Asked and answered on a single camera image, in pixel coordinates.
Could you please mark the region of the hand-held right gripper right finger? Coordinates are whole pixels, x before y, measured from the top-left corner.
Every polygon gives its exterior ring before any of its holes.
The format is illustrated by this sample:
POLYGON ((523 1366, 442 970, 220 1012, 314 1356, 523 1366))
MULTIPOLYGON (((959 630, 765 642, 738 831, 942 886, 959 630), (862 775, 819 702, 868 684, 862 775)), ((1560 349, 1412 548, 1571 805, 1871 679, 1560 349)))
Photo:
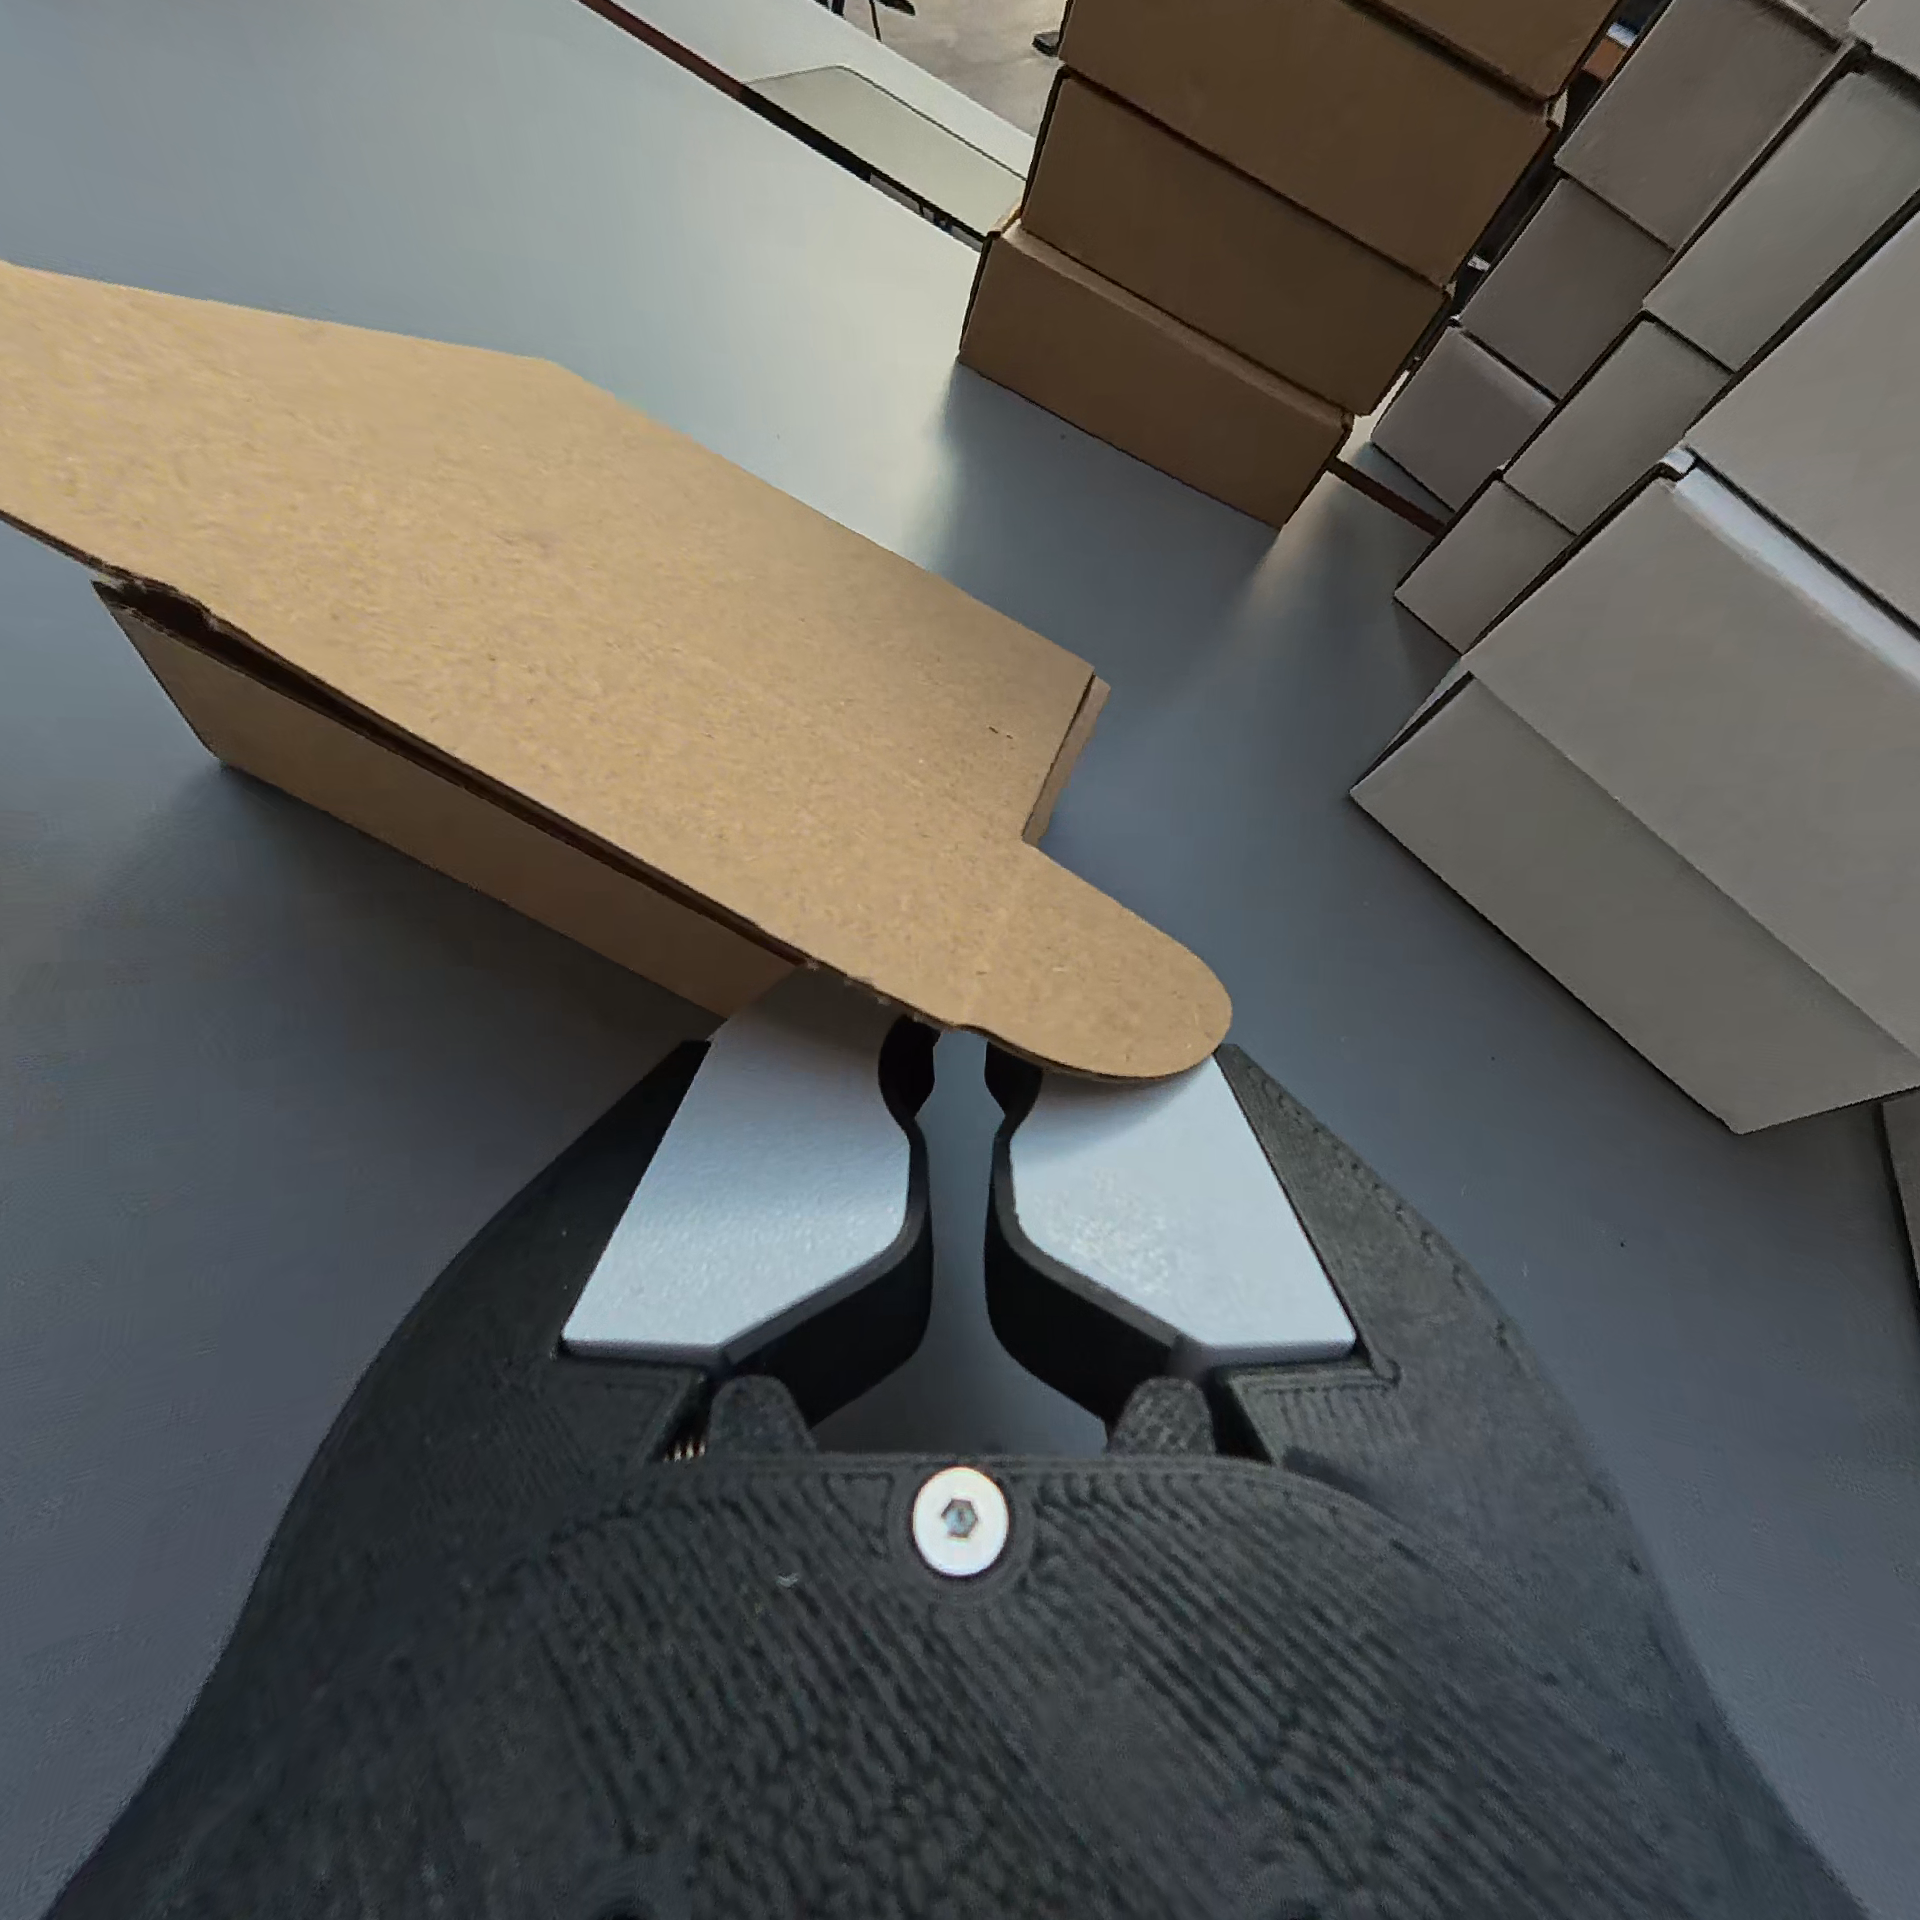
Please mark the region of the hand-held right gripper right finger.
POLYGON ((1223 1059, 1093 1082, 988 1048, 982 1297, 996 1340, 1115 1429, 1149 1380, 1344 1365, 1356 1319, 1223 1059))

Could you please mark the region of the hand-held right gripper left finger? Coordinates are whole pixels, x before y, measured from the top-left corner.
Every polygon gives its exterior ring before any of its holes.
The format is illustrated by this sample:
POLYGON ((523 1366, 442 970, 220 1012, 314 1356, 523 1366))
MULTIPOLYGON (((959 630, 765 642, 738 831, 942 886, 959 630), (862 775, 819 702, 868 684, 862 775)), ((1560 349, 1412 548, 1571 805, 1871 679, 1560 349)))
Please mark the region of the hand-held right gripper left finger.
POLYGON ((837 973, 725 1019, 559 1328, 565 1356, 770 1377, 806 1420, 897 1374, 932 1308, 936 1033, 837 973))

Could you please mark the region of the brown corrugated mailer box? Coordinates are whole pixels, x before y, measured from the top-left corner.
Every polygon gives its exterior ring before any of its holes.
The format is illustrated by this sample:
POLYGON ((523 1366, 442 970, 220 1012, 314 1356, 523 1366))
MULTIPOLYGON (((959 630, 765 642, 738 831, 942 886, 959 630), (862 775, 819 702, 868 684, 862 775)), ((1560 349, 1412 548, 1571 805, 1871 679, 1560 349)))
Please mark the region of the brown corrugated mailer box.
POLYGON ((0 503, 196 740, 735 1019, 819 970, 1045 1071, 1230 1033, 1041 848, 1067 648, 538 356, 4 265, 0 503))

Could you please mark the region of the stack of white cardboard boxes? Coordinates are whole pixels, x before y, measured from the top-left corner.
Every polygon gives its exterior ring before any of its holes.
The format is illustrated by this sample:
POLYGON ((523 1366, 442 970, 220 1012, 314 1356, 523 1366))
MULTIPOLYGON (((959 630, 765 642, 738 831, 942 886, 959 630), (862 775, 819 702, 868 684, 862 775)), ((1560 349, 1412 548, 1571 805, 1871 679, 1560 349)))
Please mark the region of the stack of white cardboard boxes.
POLYGON ((1667 5, 1374 421, 1456 664, 1356 801, 1732 1135, 1881 1107, 1915 1242, 1915 5, 1667 5))

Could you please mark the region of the stack of brown cardboard boxes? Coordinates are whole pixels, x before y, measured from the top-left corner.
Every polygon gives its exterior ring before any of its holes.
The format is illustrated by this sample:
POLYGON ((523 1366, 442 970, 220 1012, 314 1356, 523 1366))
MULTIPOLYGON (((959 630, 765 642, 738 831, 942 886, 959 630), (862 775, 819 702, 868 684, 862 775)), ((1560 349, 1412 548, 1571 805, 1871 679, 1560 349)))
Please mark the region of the stack of brown cardboard boxes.
POLYGON ((1599 0, 1082 0, 959 363, 1279 530, 1549 153, 1599 0))

